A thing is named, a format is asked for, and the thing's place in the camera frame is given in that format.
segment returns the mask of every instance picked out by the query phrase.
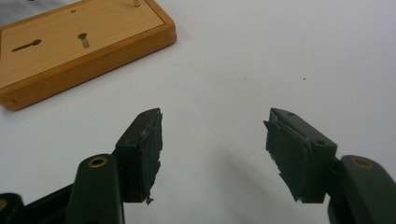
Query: wooden base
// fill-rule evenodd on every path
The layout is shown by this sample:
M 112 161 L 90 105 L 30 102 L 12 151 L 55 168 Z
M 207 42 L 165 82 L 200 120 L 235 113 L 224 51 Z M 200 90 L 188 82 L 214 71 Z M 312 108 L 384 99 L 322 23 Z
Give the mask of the wooden base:
M 174 43 L 153 0 L 83 0 L 0 28 L 0 105 L 18 110 Z

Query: screw hole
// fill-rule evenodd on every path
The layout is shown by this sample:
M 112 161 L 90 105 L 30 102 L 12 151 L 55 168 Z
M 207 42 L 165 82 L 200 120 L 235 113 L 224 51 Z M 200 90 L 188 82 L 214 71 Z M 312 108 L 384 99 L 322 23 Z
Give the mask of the screw hole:
M 0 211 L 3 210 L 7 206 L 7 200 L 0 199 Z
M 100 167 L 103 166 L 107 163 L 107 159 L 104 157 L 96 157 L 93 158 L 92 160 L 90 160 L 88 166 L 91 168 L 96 168 L 96 167 Z

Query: dark green plastic part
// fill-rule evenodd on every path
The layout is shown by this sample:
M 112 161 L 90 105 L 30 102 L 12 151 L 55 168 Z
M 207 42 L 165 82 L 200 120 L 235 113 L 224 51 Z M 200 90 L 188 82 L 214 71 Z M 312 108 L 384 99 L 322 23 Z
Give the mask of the dark green plastic part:
M 160 108 L 139 114 L 122 135 L 112 153 L 119 167 L 122 200 L 150 203 L 150 190 L 161 163 L 163 115 Z
M 266 149 L 295 201 L 323 203 L 323 176 L 332 166 L 337 145 L 297 115 L 271 108 L 264 122 Z
M 82 161 L 70 195 L 65 224 L 123 223 L 117 162 L 101 154 Z
M 345 156 L 340 183 L 357 223 L 396 223 L 396 184 L 375 161 Z

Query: white surface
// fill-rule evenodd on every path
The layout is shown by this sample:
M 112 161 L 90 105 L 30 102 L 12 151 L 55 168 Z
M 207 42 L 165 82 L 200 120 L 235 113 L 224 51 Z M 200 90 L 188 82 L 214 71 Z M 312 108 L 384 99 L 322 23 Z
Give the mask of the white surface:
M 163 112 L 155 202 L 127 223 L 329 223 L 295 203 L 265 151 L 271 107 L 298 114 L 396 179 L 394 1 L 158 0 L 175 45 L 18 112 L 0 109 L 0 191 L 30 203 Z M 1 0 L 4 25 L 67 1 Z

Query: keyhole-shaped slot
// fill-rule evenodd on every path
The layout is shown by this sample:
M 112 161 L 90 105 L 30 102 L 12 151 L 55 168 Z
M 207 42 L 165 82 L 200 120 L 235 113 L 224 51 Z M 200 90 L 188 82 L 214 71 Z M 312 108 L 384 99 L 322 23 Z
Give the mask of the keyhole-shaped slot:
M 41 40 L 37 39 L 37 40 L 33 41 L 30 44 L 23 45 L 23 46 L 20 46 L 18 48 L 13 49 L 12 52 L 15 52 L 15 51 L 18 51 L 18 50 L 21 50 L 21 49 L 26 49 L 26 48 L 29 48 L 30 46 L 36 46 L 36 45 L 39 45 L 40 43 L 41 43 Z
M 86 33 L 79 34 L 77 38 L 81 40 L 82 47 L 84 47 L 84 49 L 88 49 L 90 47 L 90 43 L 88 42 Z

